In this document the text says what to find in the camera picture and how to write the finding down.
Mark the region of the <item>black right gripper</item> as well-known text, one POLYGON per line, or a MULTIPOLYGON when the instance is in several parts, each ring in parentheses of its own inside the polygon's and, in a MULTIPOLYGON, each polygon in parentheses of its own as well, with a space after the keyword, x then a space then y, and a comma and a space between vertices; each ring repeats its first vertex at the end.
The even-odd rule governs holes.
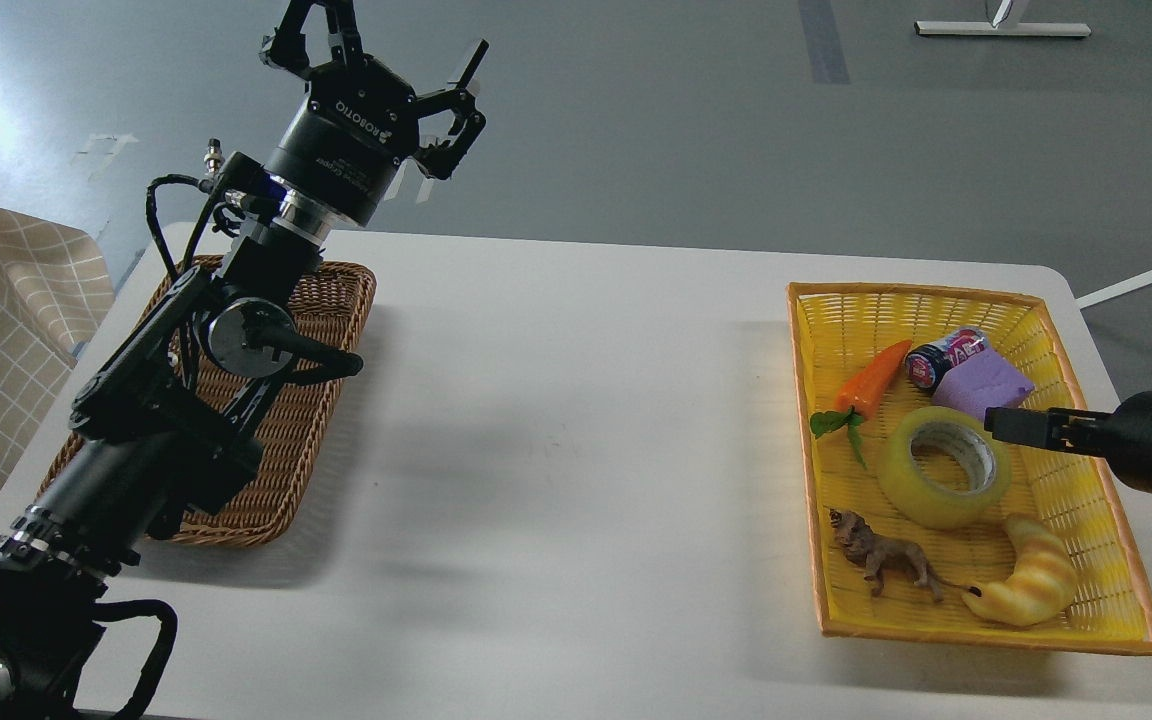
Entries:
POLYGON ((1111 415, 988 407, 983 427, 1005 444, 1106 457, 1121 483, 1152 495, 1152 391, 1128 397, 1111 415))

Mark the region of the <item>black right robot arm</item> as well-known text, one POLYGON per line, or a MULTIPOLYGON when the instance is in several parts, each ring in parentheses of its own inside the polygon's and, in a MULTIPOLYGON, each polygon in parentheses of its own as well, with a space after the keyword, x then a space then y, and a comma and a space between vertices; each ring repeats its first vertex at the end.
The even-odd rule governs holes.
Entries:
POLYGON ((1101 457, 1126 487, 1152 495, 1152 391, 1126 397, 1112 414, 988 407, 983 427, 1005 444, 1101 457))

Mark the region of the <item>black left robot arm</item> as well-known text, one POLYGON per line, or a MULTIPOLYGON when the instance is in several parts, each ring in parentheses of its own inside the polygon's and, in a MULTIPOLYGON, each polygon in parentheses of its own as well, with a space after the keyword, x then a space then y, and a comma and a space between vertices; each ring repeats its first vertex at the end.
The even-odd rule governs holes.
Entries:
POLYGON ((444 88, 419 94, 366 53, 351 1, 321 5, 329 58, 312 65, 291 1, 262 63, 303 81, 305 99, 270 160, 210 141, 202 177, 146 190, 146 222, 169 286, 84 384, 69 427, 83 446, 0 536, 0 719, 78 719, 81 676, 109 624, 159 624, 119 719, 154 700, 179 632, 161 600, 108 602, 109 577, 138 564, 143 537, 185 511, 223 510, 259 471, 262 420, 287 386, 361 373, 361 356, 302 334, 293 291, 338 225, 365 225, 412 161, 449 179, 486 119, 472 79, 479 40, 444 88))

